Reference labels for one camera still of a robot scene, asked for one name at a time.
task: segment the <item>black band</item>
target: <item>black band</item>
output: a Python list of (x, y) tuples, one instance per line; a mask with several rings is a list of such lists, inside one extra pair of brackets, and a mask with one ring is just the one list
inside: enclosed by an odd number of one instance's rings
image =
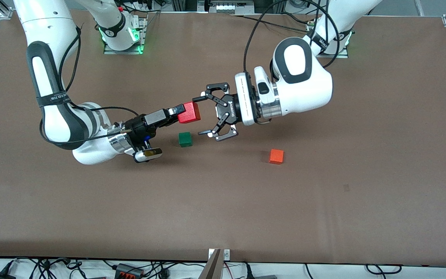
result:
[(43, 97), (36, 97), (36, 100), (39, 108), (51, 105), (63, 105), (71, 102), (70, 97), (68, 96), (68, 93), (66, 91), (60, 91), (55, 94)]
[(308, 37), (311, 38), (311, 41), (315, 42), (321, 48), (321, 52), (325, 51), (328, 48), (329, 43), (327, 41), (325, 41), (316, 32), (314, 32), (314, 34), (312, 34), (312, 30), (311, 30), (311, 31), (307, 32), (307, 35), (308, 35)]
[(99, 29), (107, 37), (110, 37), (110, 38), (116, 37), (118, 32), (125, 27), (125, 21), (126, 21), (125, 20), (125, 15), (122, 14), (122, 13), (120, 13), (120, 14), (122, 15), (122, 18), (120, 19), (120, 22), (117, 25), (115, 25), (115, 26), (112, 26), (110, 28), (105, 28), (105, 27), (102, 27), (101, 25), (98, 24)]
[(352, 28), (350, 28), (350, 29), (347, 30), (347, 31), (340, 32), (340, 33), (338, 34), (338, 37), (339, 37), (340, 41), (343, 40), (346, 36), (348, 36), (348, 34), (349, 34), (351, 31), (352, 31)]

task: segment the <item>table surface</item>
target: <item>table surface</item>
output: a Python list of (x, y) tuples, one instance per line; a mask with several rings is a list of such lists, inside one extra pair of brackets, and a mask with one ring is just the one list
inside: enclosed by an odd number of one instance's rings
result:
[[(255, 23), (160, 14), (143, 55), (103, 55), (92, 17), (72, 15), (84, 23), (72, 100), (142, 113), (209, 83), (234, 88)], [(15, 16), (2, 21), (0, 256), (205, 260), (221, 247), (232, 261), (446, 265), (446, 28), (440, 18), (363, 17), (355, 30), (349, 58), (328, 67), (326, 106), (239, 125), (216, 143), (196, 136), (216, 122), (208, 101), (203, 120), (158, 130), (151, 143), (163, 157), (84, 166), (39, 137), (25, 35)], [(289, 36), (302, 34), (260, 26), (248, 69), (266, 69)], [(177, 146), (185, 131), (191, 148)], [(272, 148), (285, 151), (282, 165), (266, 162)]]

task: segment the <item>black cable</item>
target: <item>black cable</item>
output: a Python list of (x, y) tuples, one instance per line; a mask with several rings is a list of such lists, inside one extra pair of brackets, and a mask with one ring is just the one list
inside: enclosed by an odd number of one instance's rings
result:
[(107, 261), (103, 260), (103, 262), (104, 262), (107, 266), (109, 266), (110, 268), (113, 268), (113, 265), (110, 265)]
[(251, 265), (249, 263), (245, 263), (245, 266), (247, 267), (247, 279), (254, 279), (254, 275), (252, 274)]
[[(166, 268), (163, 268), (162, 270), (168, 270), (168, 269), (170, 269), (171, 267), (173, 267), (174, 265), (178, 265), (178, 264), (180, 264), (180, 263), (174, 263), (174, 264), (172, 264), (172, 265), (169, 265), (169, 266), (166, 267)], [(153, 278), (153, 277), (156, 277), (156, 276), (158, 276), (158, 273), (159, 273), (159, 272), (156, 272), (156, 274), (151, 275), (150, 277), (147, 277), (146, 279), (151, 279), (151, 278)]]
[(56, 275), (51, 271), (51, 266), (53, 266), (57, 263), (60, 263), (60, 262), (64, 262), (64, 260), (58, 259), (52, 263), (48, 259), (46, 259), (44, 261), (39, 260), (38, 267), (39, 267), (39, 272), (41, 273), (39, 275), (39, 279), (41, 279), (41, 278), (46, 279), (46, 274), (48, 276), (47, 279), (57, 279)]
[(309, 267), (307, 266), (307, 263), (304, 263), (304, 265), (306, 265), (307, 275), (309, 276), (309, 278), (314, 279), (313, 276), (311, 275), (311, 272), (309, 271)]
[(300, 19), (298, 19), (297, 17), (295, 17), (295, 15), (293, 15), (293, 14), (287, 12), (287, 11), (283, 11), (283, 12), (281, 12), (280, 14), (286, 14), (287, 16), (290, 16), (294, 21), (297, 21), (298, 23), (307, 25), (307, 21), (301, 21)]
[[(250, 46), (252, 37), (253, 37), (253, 35), (254, 35), (254, 32), (255, 32), (256, 29), (257, 29), (257, 26), (259, 25), (259, 22), (262, 21), (262, 18), (264, 17), (264, 15), (266, 14), (266, 12), (267, 12), (269, 9), (271, 9), (274, 5), (277, 5), (277, 4), (279, 4), (279, 3), (281, 3), (281, 2), (285, 2), (285, 1), (288, 1), (288, 0), (278, 0), (278, 1), (276, 1), (276, 2), (271, 3), (271, 4), (266, 8), (266, 10), (265, 10), (264, 12), (262, 12), (262, 14), (259, 16), (259, 18), (258, 18), (256, 24), (254, 25), (254, 28), (253, 28), (252, 31), (251, 31), (251, 34), (250, 34), (250, 36), (249, 36), (249, 40), (247, 41), (247, 44), (246, 44), (246, 46), (245, 46), (245, 50), (244, 50), (244, 59), (243, 59), (243, 60), (244, 60), (244, 61), (243, 61), (244, 72), (247, 72), (247, 67), (246, 67), (246, 63), (247, 63), (247, 52), (248, 52), (248, 50), (249, 50), (249, 46)], [(331, 63), (333, 63), (333, 61), (336, 59), (336, 57), (338, 56), (338, 53), (339, 53), (339, 51), (340, 51), (340, 35), (339, 35), (339, 33), (338, 33), (338, 28), (336, 28), (335, 22), (333, 21), (333, 19), (331, 18), (331, 16), (330, 16), (330, 15), (329, 15), (329, 14), (328, 14), (328, 13), (327, 13), (327, 12), (320, 6), (320, 5), (318, 5), (318, 4), (315, 3), (315, 2), (312, 2), (311, 0), (301, 0), (301, 1), (311, 3), (312, 5), (314, 5), (315, 7), (317, 7), (318, 10), (322, 11), (323, 14), (324, 14), (325, 16), (327, 16), (328, 20), (331, 22), (331, 24), (333, 25), (333, 28), (335, 29), (336, 38), (337, 38), (337, 43), (336, 43), (336, 53), (335, 53), (335, 55), (333, 56), (333, 58), (330, 60), (330, 62), (328, 62), (327, 65), (324, 66), (324, 67), (326, 68), (326, 67), (328, 67), (329, 65), (331, 65)]]
[[(251, 19), (253, 21), (258, 21), (257, 18), (246, 17), (246, 16), (243, 16), (243, 15), (237, 15), (237, 17)], [(304, 32), (304, 33), (307, 32), (307, 30), (302, 30), (302, 29), (298, 29), (298, 28), (293, 28), (293, 27), (288, 27), (288, 26), (284, 26), (284, 25), (279, 25), (279, 24), (272, 23), (272, 22), (269, 22), (269, 21), (261, 21), (261, 22), (264, 23), (264, 24), (274, 25), (274, 26), (277, 26), (277, 27), (280, 27), (280, 28), (285, 28), (285, 29), (288, 29), (288, 30), (294, 30), (294, 31), (299, 31), (299, 32)]]
[[(77, 30), (77, 35), (75, 36), (75, 38), (73, 39), (73, 41), (71, 41), (71, 43), (69, 44), (69, 46), (68, 46), (67, 49), (65, 50), (65, 52), (64, 52), (64, 54), (63, 54), (63, 57), (62, 57), (62, 60), (60, 61), (60, 67), (59, 67), (59, 69), (58, 69), (58, 77), (59, 77), (59, 80), (58, 80), (58, 86), (60, 87), (60, 90), (63, 90), (63, 85), (62, 85), (63, 64), (65, 63), (65, 59), (67, 58), (67, 55), (68, 55), (68, 53), (70, 52), (71, 48), (72, 48), (72, 47), (75, 45), (75, 43), (80, 39), (80, 33), (82, 32), (82, 31), (80, 30), (80, 28), (78, 28), (78, 26), (76, 26), (75, 29)], [(75, 64), (78, 63), (78, 56), (79, 56), (79, 53), (77, 52), (76, 62), (75, 62)]]
[[(326, 0), (326, 12), (328, 12), (328, 7), (329, 7), (329, 0)], [(329, 38), (328, 38), (328, 21), (325, 21), (325, 25), (326, 25), (326, 40), (329, 42)]]
[(84, 279), (87, 279), (87, 276), (85, 276), (85, 272), (83, 272), (83, 270), (80, 269), (80, 265), (77, 266), (77, 270)]
[[(317, 4), (320, 5), (321, 4), (321, 0), (317, 0)], [(317, 25), (317, 17), (319, 16), (319, 9), (316, 9), (316, 17), (314, 18), (314, 27), (313, 27), (313, 36), (314, 33), (316, 32), (316, 25)], [(309, 40), (309, 46), (313, 45), (313, 40), (312, 38)]]
[(71, 279), (71, 276), (73, 275), (73, 272), (76, 272), (76, 271), (78, 271), (78, 269), (74, 269), (70, 272), (70, 279)]
[[(370, 269), (369, 269), (369, 266), (370, 266), (370, 265), (374, 265), (374, 266), (379, 270), (379, 272), (374, 272), (374, 271), (370, 270)], [(386, 271), (383, 271), (383, 270), (381, 269), (381, 267), (379, 267), (379, 265), (375, 265), (375, 264), (366, 264), (365, 266), (366, 266), (366, 270), (367, 270), (369, 273), (371, 273), (371, 274), (373, 274), (373, 275), (377, 275), (377, 276), (378, 276), (378, 275), (381, 275), (381, 276), (383, 276), (383, 279), (386, 279), (386, 275), (393, 275), (393, 274), (400, 273), (400, 272), (402, 271), (402, 266), (401, 266), (401, 265), (386, 265), (386, 266), (394, 266), (394, 267), (398, 267), (397, 270), (392, 271), (392, 272), (386, 272)]]
[(199, 265), (198, 263), (179, 263), (179, 264), (181, 264), (181, 265), (197, 265), (197, 266), (200, 266), (200, 267), (202, 267), (202, 268), (205, 268), (206, 266), (205, 265)]
[(120, 2), (120, 1), (118, 1), (118, 0), (115, 0), (115, 2), (116, 2), (118, 5), (125, 7), (126, 11), (128, 11), (128, 12), (131, 12), (131, 11), (140, 11), (140, 12), (145, 12), (145, 13), (147, 13), (147, 12), (161, 11), (161, 10), (149, 10), (149, 11), (138, 10), (138, 9), (135, 9), (134, 7), (129, 7), (129, 6), (125, 5), (125, 3), (122, 3), (122, 2)]
[(37, 266), (39, 266), (40, 262), (41, 262), (41, 260), (38, 260), (37, 263), (35, 263), (36, 265), (34, 265), (34, 269), (32, 269), (32, 272), (30, 273), (29, 279), (34, 279), (34, 272), (37, 269)]
[(125, 134), (125, 132), (123, 131), (123, 132), (116, 132), (116, 133), (112, 133), (112, 134), (103, 134), (102, 136), (93, 136), (92, 138), (80, 139), (78, 141), (51, 141), (50, 139), (48, 139), (44, 136), (44, 133), (42, 131), (42, 119), (41, 119), (41, 122), (39, 123), (39, 133), (41, 134), (41, 137), (44, 139), (44, 141), (47, 141), (48, 143), (52, 143), (54, 145), (65, 145), (67, 143), (84, 143), (86, 141), (97, 140), (98, 138), (106, 138), (108, 136), (116, 136), (117, 134)]
[(11, 264), (14, 262), (15, 260), (11, 260), (9, 263), (7, 263), (7, 265), (5, 265), (5, 267), (1, 270), (0, 274), (3, 277), (6, 277), (9, 273), (9, 269), (11, 267)]
[(82, 39), (80, 38), (80, 34), (78, 35), (78, 46), (77, 46), (77, 56), (75, 57), (75, 64), (73, 65), (73, 72), (71, 73), (69, 84), (67, 85), (66, 91), (71, 87), (71, 84), (73, 83), (73, 79), (75, 78), (75, 73), (77, 71), (77, 65), (78, 65), (78, 58), (80, 56), (80, 46), (82, 45)]
[(135, 114), (135, 116), (139, 116), (139, 114), (136, 113), (134, 110), (131, 110), (131, 109), (129, 109), (129, 108), (124, 108), (124, 107), (114, 107), (114, 106), (109, 106), (109, 107), (94, 108), (94, 109), (90, 109), (90, 110), (91, 110), (91, 111), (97, 111), (97, 110), (106, 110), (106, 109), (126, 110), (126, 111), (130, 111), (131, 113)]

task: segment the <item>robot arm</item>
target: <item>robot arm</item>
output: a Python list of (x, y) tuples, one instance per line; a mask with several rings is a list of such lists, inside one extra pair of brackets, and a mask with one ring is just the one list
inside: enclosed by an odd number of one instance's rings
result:
[[(131, 28), (138, 19), (120, 12), (113, 0), (77, 1), (92, 13), (110, 48), (125, 50), (138, 40), (137, 30)], [(98, 104), (73, 104), (60, 73), (65, 60), (80, 44), (80, 29), (67, 5), (63, 0), (14, 2), (27, 38), (27, 63), (42, 113), (41, 135), (46, 141), (73, 150), (83, 164), (97, 164), (122, 153), (143, 162), (162, 154), (161, 149), (151, 148), (149, 143), (158, 127), (180, 119), (198, 120), (190, 117), (198, 115), (197, 105), (180, 104), (112, 125)]]
[[(381, 0), (330, 0), (328, 14), (333, 19), (338, 33), (349, 31), (354, 23), (373, 9)], [(231, 95), (228, 88), (225, 103), (216, 102), (218, 124), (214, 129), (200, 132), (214, 137), (217, 141), (236, 136), (235, 124), (243, 122), (249, 126), (262, 124), (272, 118), (285, 116), (293, 112), (305, 112), (324, 106), (331, 99), (333, 79), (317, 61), (316, 55), (328, 48), (336, 37), (332, 23), (323, 15), (316, 23), (315, 32), (308, 32), (303, 38), (290, 37), (276, 46), (272, 60), (272, 75), (278, 80), (273, 83), (262, 67), (254, 69), (256, 87), (251, 83), (250, 74), (241, 72), (235, 76), (237, 94)], [(202, 101), (213, 99), (207, 90), (201, 97), (193, 99)], [(228, 108), (236, 111), (235, 119), (226, 120), (230, 114)], [(230, 131), (220, 135), (219, 130), (225, 125), (231, 125)]]

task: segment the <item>cable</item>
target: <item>cable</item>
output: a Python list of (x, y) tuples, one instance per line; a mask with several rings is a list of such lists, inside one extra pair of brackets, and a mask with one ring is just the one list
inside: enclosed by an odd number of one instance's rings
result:
[(107, 266), (109, 266), (110, 268), (113, 268), (113, 265), (110, 265), (107, 261), (103, 260), (103, 262), (104, 262)]
[(230, 274), (230, 278), (233, 279), (233, 275), (232, 275), (232, 272), (230, 271), (230, 267), (228, 267), (227, 263), (225, 263), (225, 266), (226, 266), (226, 270), (228, 271), (228, 274)]
[(39, 266), (40, 262), (41, 262), (41, 260), (38, 260), (36, 265), (34, 265), (34, 269), (32, 269), (32, 272), (30, 273), (29, 279), (33, 279), (34, 278), (34, 272), (37, 269), (37, 266)]
[(92, 138), (80, 139), (78, 141), (51, 141), (44, 136), (44, 133), (42, 131), (42, 119), (41, 119), (41, 122), (39, 123), (39, 133), (41, 134), (41, 137), (44, 139), (44, 141), (47, 141), (48, 143), (52, 143), (54, 145), (65, 145), (68, 143), (84, 143), (86, 141), (97, 140), (98, 138), (106, 138), (108, 136), (116, 136), (117, 134), (126, 134), (129, 132), (131, 132), (131, 130), (125, 130), (125, 131), (116, 132), (116, 133), (112, 133), (112, 134), (103, 134), (102, 136), (93, 136)]
[[(80, 28), (78, 28), (78, 26), (76, 26), (75, 29), (77, 30), (77, 35), (75, 36), (75, 38), (73, 39), (73, 41), (71, 41), (71, 43), (69, 44), (69, 46), (68, 46), (67, 49), (65, 50), (65, 52), (64, 52), (64, 54), (63, 54), (63, 57), (62, 57), (62, 60), (61, 60), (61, 62), (60, 62), (60, 67), (59, 67), (59, 69), (58, 69), (58, 77), (59, 77), (59, 79), (58, 79), (57, 82), (58, 82), (58, 86), (60, 87), (60, 90), (63, 90), (63, 85), (62, 85), (63, 64), (65, 63), (65, 59), (67, 58), (67, 55), (68, 55), (68, 53), (70, 52), (71, 48), (75, 45), (75, 43), (76, 43), (77, 41), (80, 40), (80, 34), (81, 34), (81, 32), (82, 32), (82, 31), (80, 30)], [(67, 86), (67, 88), (69, 88), (69, 87), (71, 86), (71, 82), (73, 81), (73, 78), (75, 77), (76, 65), (78, 64), (79, 51), (80, 51), (80, 48), (78, 47), (78, 48), (77, 48), (77, 56), (76, 56), (76, 59), (75, 59), (75, 68), (73, 69), (72, 78), (71, 78), (71, 80), (70, 80), (69, 85)]]
[(98, 110), (106, 110), (106, 109), (126, 110), (126, 111), (130, 111), (131, 113), (135, 114), (135, 116), (139, 116), (139, 114), (136, 113), (134, 110), (131, 110), (131, 109), (129, 109), (129, 108), (124, 108), (124, 107), (114, 107), (114, 106), (109, 106), (109, 107), (94, 108), (94, 109), (90, 109), (90, 110), (91, 110), (91, 111), (98, 111)]
[[(48, 276), (48, 279), (57, 279), (56, 275), (51, 271), (51, 266), (55, 265), (56, 263), (60, 263), (60, 262), (64, 262), (64, 260), (59, 258), (52, 263), (48, 259), (45, 259), (44, 261), (42, 261), (42, 260), (37, 261), (36, 267), (39, 268), (39, 273), (40, 273), (39, 279), (41, 279), (41, 278), (46, 279), (46, 274)], [(34, 271), (35, 271), (35, 267), (34, 267), (34, 270), (32, 271), (32, 274), (30, 275), (29, 279), (33, 278)]]
[(67, 89), (66, 89), (67, 92), (70, 89), (71, 84), (73, 83), (73, 79), (75, 78), (75, 73), (77, 71), (77, 65), (78, 65), (78, 58), (80, 56), (80, 46), (81, 45), (82, 45), (82, 39), (80, 38), (80, 34), (79, 34), (78, 35), (77, 56), (75, 57), (75, 64), (73, 65), (73, 72), (71, 73), (69, 84), (67, 85)]
[(154, 19), (156, 18), (156, 16), (158, 16), (158, 14), (161, 14), (161, 11), (157, 11), (157, 12), (154, 14), (154, 17), (152, 17), (152, 19), (151, 19), (150, 21), (147, 22), (147, 24), (146, 24), (146, 28), (147, 28), (147, 26), (149, 26), (149, 24), (150, 24), (151, 22), (154, 21)]
[(6, 277), (8, 275), (9, 268), (11, 267), (11, 264), (14, 261), (15, 260), (11, 260), (9, 263), (7, 263), (7, 265), (5, 265), (5, 267), (1, 270), (0, 275), (2, 275), (3, 277)]
[[(246, 17), (246, 16), (243, 16), (243, 15), (237, 15), (237, 17), (251, 19), (253, 21), (258, 21), (257, 18)], [(283, 25), (279, 25), (279, 24), (272, 23), (272, 22), (269, 22), (269, 21), (261, 21), (261, 22), (264, 23), (264, 24), (274, 25), (274, 26), (277, 26), (277, 27), (280, 27), (280, 28), (285, 28), (285, 29), (288, 29), (288, 30), (294, 30), (294, 31), (299, 31), (299, 32), (304, 32), (304, 33), (307, 32), (307, 30), (302, 30), (302, 29), (297, 29), (297, 28), (293, 28), (293, 27), (283, 26)]]
[(290, 16), (294, 21), (297, 21), (298, 23), (307, 25), (307, 21), (301, 21), (300, 19), (298, 19), (298, 18), (295, 17), (293, 14), (291, 14), (291, 13), (289, 13), (289, 12), (287, 12), (287, 11), (283, 11), (283, 12), (281, 12), (280, 14), (286, 14), (287, 16)]
[[(374, 265), (378, 270), (379, 270), (379, 272), (373, 272), (372, 270), (370, 270), (369, 269), (369, 266), (370, 265)], [(381, 269), (381, 267), (379, 267), (379, 265), (375, 265), (375, 264), (366, 264), (365, 265), (366, 266), (366, 270), (369, 272), (369, 273), (371, 273), (371, 274), (373, 274), (373, 275), (381, 275), (381, 276), (383, 276), (383, 279), (386, 279), (386, 275), (393, 275), (393, 274), (397, 274), (397, 273), (400, 273), (401, 271), (402, 271), (402, 266), (401, 265), (386, 265), (386, 266), (394, 266), (394, 267), (398, 267), (398, 269), (397, 270), (395, 270), (395, 271), (392, 271), (392, 272), (386, 272), (386, 271), (383, 271), (382, 269)]]
[(205, 268), (205, 265), (199, 265), (198, 263), (179, 263), (181, 265), (197, 265), (199, 267)]
[[(326, 0), (326, 12), (328, 13), (328, 6), (329, 6), (329, 0)], [(324, 21), (325, 22), (325, 25), (326, 25), (326, 35), (325, 35), (325, 37), (326, 37), (326, 40), (329, 42), (329, 39), (328, 39), (328, 21)]]
[(254, 275), (252, 274), (252, 269), (249, 263), (244, 262), (247, 267), (247, 279), (254, 279)]
[[(276, 2), (271, 3), (271, 4), (266, 8), (266, 10), (265, 10), (264, 12), (262, 12), (262, 14), (259, 16), (259, 18), (258, 18), (256, 24), (254, 25), (254, 28), (253, 28), (252, 31), (251, 31), (251, 34), (250, 34), (250, 36), (249, 36), (249, 40), (247, 41), (247, 44), (246, 44), (246, 46), (245, 46), (245, 50), (244, 50), (244, 59), (243, 59), (243, 66), (244, 66), (243, 69), (244, 69), (244, 72), (247, 72), (247, 67), (246, 67), (246, 63), (247, 63), (247, 52), (248, 52), (248, 50), (249, 50), (249, 46), (250, 46), (250, 44), (251, 44), (252, 37), (253, 37), (253, 35), (254, 35), (254, 32), (255, 32), (256, 29), (257, 29), (257, 26), (259, 25), (259, 22), (262, 21), (262, 18), (264, 17), (264, 15), (266, 14), (266, 12), (267, 12), (269, 9), (271, 9), (274, 5), (277, 5), (278, 3), (285, 2), (285, 1), (288, 1), (288, 0), (278, 0), (278, 1), (276, 1)], [(330, 15), (329, 15), (329, 14), (328, 14), (328, 13), (327, 13), (327, 12), (320, 6), (320, 5), (316, 4), (315, 2), (312, 2), (311, 0), (301, 0), (301, 1), (311, 3), (312, 5), (314, 5), (315, 7), (317, 7), (318, 10), (322, 11), (323, 14), (324, 14), (325, 16), (327, 16), (328, 20), (331, 22), (331, 24), (333, 25), (333, 28), (335, 29), (336, 38), (337, 38), (336, 52), (335, 52), (335, 55), (333, 56), (333, 58), (330, 60), (330, 62), (328, 62), (327, 65), (324, 66), (324, 67), (326, 68), (326, 67), (328, 67), (329, 65), (331, 65), (331, 63), (333, 63), (333, 61), (336, 59), (336, 57), (338, 56), (338, 53), (339, 53), (339, 51), (340, 51), (340, 36), (339, 36), (339, 33), (338, 33), (338, 28), (336, 28), (335, 22), (333, 21), (333, 19), (331, 18), (331, 16), (330, 16)]]
[[(317, 0), (317, 4), (320, 5), (321, 4), (321, 0)], [(316, 9), (316, 17), (314, 18), (314, 27), (313, 27), (313, 33), (312, 35), (314, 36), (314, 33), (316, 32), (316, 25), (317, 25), (317, 17), (319, 16), (319, 9)], [(313, 45), (313, 40), (312, 38), (309, 40), (309, 46)]]
[(306, 265), (307, 275), (309, 276), (309, 278), (314, 279), (313, 276), (311, 275), (311, 272), (309, 271), (309, 267), (307, 266), (307, 263), (304, 263), (304, 265)]
[(127, 10), (128, 12), (131, 12), (131, 11), (140, 11), (140, 12), (145, 12), (145, 13), (147, 13), (147, 12), (161, 11), (161, 10), (149, 10), (149, 11), (138, 10), (138, 9), (135, 9), (134, 7), (129, 7), (129, 6), (125, 5), (125, 3), (122, 3), (122, 2), (120, 2), (120, 1), (118, 1), (118, 0), (115, 0), (115, 3), (117, 3), (117, 4), (120, 5), (120, 6), (125, 7), (126, 10)]

